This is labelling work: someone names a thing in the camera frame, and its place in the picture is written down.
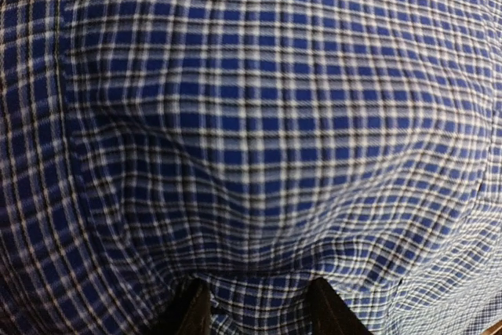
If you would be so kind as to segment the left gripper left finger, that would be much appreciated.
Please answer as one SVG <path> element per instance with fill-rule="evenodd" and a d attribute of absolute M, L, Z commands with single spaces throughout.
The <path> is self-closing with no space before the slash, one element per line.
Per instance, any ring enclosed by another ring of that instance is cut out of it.
<path fill-rule="evenodd" d="M 211 315 L 209 287 L 201 279 L 193 279 L 151 327 L 151 334 L 210 334 Z"/>

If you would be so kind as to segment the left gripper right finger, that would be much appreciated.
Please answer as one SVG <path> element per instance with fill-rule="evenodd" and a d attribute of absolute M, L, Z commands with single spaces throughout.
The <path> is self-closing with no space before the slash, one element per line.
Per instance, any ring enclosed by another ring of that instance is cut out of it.
<path fill-rule="evenodd" d="M 311 314 L 313 334 L 371 334 L 327 280 L 316 278 L 310 283 L 307 289 L 307 302 Z"/>

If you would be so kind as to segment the blue dotted shirt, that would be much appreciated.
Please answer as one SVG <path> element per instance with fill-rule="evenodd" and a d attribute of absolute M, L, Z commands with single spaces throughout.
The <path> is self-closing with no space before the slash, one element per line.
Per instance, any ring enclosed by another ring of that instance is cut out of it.
<path fill-rule="evenodd" d="M 1 331 L 501 321 L 501 0 L 1 0 Z"/>

